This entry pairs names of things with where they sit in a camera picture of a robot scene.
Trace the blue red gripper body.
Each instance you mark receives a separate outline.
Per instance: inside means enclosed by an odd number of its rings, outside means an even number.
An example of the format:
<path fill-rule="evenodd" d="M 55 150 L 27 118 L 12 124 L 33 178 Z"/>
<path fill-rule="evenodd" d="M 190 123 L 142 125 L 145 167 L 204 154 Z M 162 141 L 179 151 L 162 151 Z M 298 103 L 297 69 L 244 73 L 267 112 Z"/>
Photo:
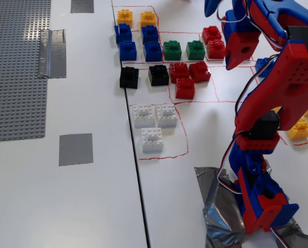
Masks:
<path fill-rule="evenodd" d="M 225 14 L 227 21 L 241 20 L 245 15 L 245 10 L 228 10 Z M 250 23 L 249 19 L 245 17 L 242 21 L 233 23 L 222 24 L 222 30 L 224 35 L 230 35 L 232 33 L 259 33 L 260 31 L 253 24 Z"/>

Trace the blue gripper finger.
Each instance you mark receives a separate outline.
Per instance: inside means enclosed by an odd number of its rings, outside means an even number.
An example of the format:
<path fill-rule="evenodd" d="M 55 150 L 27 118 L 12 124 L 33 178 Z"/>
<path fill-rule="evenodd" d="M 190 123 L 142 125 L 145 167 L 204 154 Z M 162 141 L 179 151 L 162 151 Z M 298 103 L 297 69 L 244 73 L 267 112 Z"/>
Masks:
<path fill-rule="evenodd" d="M 221 4 L 222 0 L 205 0 L 205 4 L 204 4 L 204 14 L 205 17 L 210 17 L 212 16 L 214 13 L 216 13 L 216 16 L 218 17 L 218 8 L 219 5 Z"/>

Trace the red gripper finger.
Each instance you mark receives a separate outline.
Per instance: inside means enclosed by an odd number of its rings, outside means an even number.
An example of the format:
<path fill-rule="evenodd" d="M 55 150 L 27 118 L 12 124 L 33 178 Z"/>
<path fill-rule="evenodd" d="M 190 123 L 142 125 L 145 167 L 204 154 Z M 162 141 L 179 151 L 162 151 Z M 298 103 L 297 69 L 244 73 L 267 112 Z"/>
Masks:
<path fill-rule="evenodd" d="M 260 32 L 234 32 L 225 37 L 227 70 L 232 70 L 251 58 L 258 45 L 259 36 Z"/>

